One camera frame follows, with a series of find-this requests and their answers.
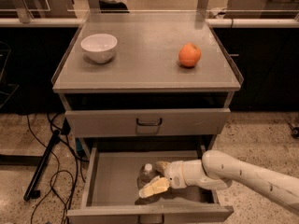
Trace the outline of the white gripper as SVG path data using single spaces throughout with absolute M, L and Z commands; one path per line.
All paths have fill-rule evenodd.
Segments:
M 164 177 L 156 176 L 146 184 L 139 192 L 140 198 L 145 199 L 156 194 L 172 189 L 185 189 L 196 186 L 202 189 L 210 189 L 210 182 L 203 169 L 200 160 L 194 161 L 157 161 L 155 163 L 157 172 Z

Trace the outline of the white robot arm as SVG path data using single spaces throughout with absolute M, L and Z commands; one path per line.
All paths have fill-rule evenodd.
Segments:
M 268 200 L 299 215 L 299 179 L 209 150 L 200 160 L 157 161 L 155 176 L 138 193 L 140 198 L 164 193 L 169 188 L 228 189 L 233 181 L 261 194 Z

